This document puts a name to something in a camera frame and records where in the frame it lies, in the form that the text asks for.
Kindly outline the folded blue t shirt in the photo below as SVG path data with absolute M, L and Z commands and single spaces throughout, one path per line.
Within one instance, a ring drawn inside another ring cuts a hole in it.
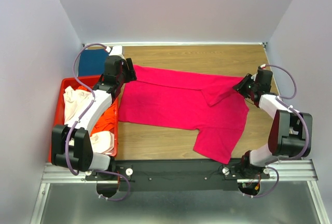
M 78 76 L 93 76 L 104 73 L 108 53 L 104 49 L 88 49 L 82 52 L 78 63 Z

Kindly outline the pale pink t shirt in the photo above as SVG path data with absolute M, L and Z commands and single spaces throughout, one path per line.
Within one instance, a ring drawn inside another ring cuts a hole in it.
M 77 104 L 79 103 L 79 98 L 80 96 L 78 96 L 78 93 L 75 92 L 74 90 L 71 89 L 67 89 L 66 93 L 63 94 L 64 99 L 65 99 L 65 120 L 64 123 L 65 124 L 69 124 L 70 122 L 73 122 L 74 119 L 73 117 L 76 114 L 77 111 Z M 97 138 L 98 141 L 101 141 L 101 150 L 99 151 L 93 151 L 93 152 L 98 152 L 98 153 L 102 153 L 106 148 L 108 148 L 108 145 L 104 144 L 105 141 L 108 140 L 107 137 L 99 137 Z

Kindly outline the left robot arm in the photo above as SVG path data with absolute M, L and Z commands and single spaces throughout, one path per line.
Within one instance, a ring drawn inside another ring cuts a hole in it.
M 91 98 L 69 123 L 53 127 L 51 163 L 68 168 L 74 175 L 97 171 L 102 179 L 109 180 L 115 173 L 111 157 L 93 151 L 90 133 L 101 115 L 117 99 L 123 84 L 137 80 L 132 59 L 125 59 L 122 55 L 109 55 L 105 60 L 104 73 L 93 88 L 78 77 L 75 80 L 90 91 Z

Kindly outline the orange t shirt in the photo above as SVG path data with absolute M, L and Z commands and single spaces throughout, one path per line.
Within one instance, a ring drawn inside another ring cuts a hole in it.
M 80 86 L 75 90 L 78 93 L 78 108 L 73 117 L 78 121 L 76 128 L 84 128 L 93 135 L 102 131 L 110 131 L 117 124 L 118 100 L 112 100 L 105 91 L 89 91 Z

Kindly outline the magenta t shirt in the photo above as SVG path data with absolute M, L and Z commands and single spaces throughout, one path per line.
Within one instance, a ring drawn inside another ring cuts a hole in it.
M 134 67 L 137 80 L 125 85 L 121 122 L 198 130 L 193 150 L 223 164 L 240 140 L 248 107 L 233 86 L 240 77 Z

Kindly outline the red plastic bin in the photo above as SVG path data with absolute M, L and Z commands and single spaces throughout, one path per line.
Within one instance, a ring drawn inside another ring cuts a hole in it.
M 65 99 L 63 94 L 67 89 L 86 91 L 87 89 L 75 80 L 75 78 L 65 78 L 60 85 L 60 91 L 55 110 L 54 125 L 64 124 L 65 120 Z M 108 140 L 104 144 L 108 145 L 102 153 L 115 157 L 118 151 L 118 100 L 116 99 L 112 105 L 101 115 L 92 129 L 92 149 L 93 151 L 101 150 L 101 141 L 99 137 L 107 137 Z

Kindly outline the black mounting base plate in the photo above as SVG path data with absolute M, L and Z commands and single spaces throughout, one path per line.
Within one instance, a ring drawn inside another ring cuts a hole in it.
M 107 194 L 116 190 L 139 191 L 237 191 L 239 184 L 249 183 L 254 188 L 269 173 L 261 168 L 240 169 L 240 159 L 231 159 L 228 165 L 210 159 L 181 160 L 115 160 L 111 168 L 116 175 L 86 173 L 87 181 L 95 181 L 97 189 Z

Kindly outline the aluminium frame rail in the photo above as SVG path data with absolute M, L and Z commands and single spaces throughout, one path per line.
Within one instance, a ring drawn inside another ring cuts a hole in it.
M 237 191 L 116 190 L 107 194 L 46 164 L 31 223 L 329 223 L 310 160 L 280 161 Z

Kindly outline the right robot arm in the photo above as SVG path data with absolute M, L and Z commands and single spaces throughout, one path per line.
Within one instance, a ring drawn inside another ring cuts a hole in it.
M 312 116 L 287 105 L 284 96 L 271 92 L 273 72 L 268 64 L 247 74 L 233 89 L 265 111 L 273 120 L 267 144 L 247 151 L 240 162 L 230 168 L 233 176 L 253 178 L 278 160 L 297 160 L 311 150 Z

